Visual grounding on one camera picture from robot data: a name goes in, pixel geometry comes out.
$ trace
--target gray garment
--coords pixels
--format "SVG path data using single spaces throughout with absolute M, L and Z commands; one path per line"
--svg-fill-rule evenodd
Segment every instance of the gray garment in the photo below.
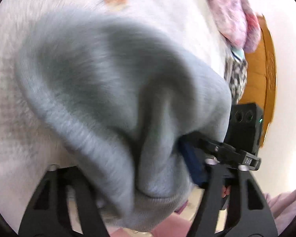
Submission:
M 133 20 L 78 8 L 49 13 L 25 40 L 16 77 L 103 195 L 103 217 L 114 225 L 149 231 L 187 199 L 181 135 L 226 134 L 224 79 Z

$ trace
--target wooden furniture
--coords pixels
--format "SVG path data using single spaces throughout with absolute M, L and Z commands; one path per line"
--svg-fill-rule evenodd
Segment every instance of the wooden furniture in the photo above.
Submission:
M 258 16 L 261 26 L 261 41 L 254 53 L 246 54 L 248 76 L 245 92 L 239 103 L 255 102 L 264 111 L 263 146 L 268 127 L 273 120 L 276 97 L 276 62 L 271 34 L 263 16 Z

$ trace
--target gray sweater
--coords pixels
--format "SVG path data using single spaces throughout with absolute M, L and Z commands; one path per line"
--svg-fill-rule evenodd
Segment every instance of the gray sweater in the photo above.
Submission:
M 32 111 L 101 193 L 107 223 L 151 230 L 191 188 L 177 139 L 226 134 L 224 79 L 134 20 L 78 8 L 49 13 L 29 32 L 15 71 Z

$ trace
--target wall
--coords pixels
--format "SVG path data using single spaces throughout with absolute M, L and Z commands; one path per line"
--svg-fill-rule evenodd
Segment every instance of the wall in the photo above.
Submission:
M 255 177 L 272 195 L 296 188 L 296 3 L 294 0 L 249 0 L 271 32 L 277 63 L 273 123 L 259 156 Z

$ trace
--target white sheet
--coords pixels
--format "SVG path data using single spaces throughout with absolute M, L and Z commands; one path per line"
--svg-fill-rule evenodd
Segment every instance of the white sheet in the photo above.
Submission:
M 61 142 L 33 116 L 13 75 L 24 34 L 41 15 L 75 5 L 108 13 L 103 0 L 3 0 L 0 4 L 0 212 L 17 232 L 26 205 L 48 164 L 71 161 Z M 115 13 L 167 33 L 223 76 L 224 39 L 207 0 L 127 0 Z

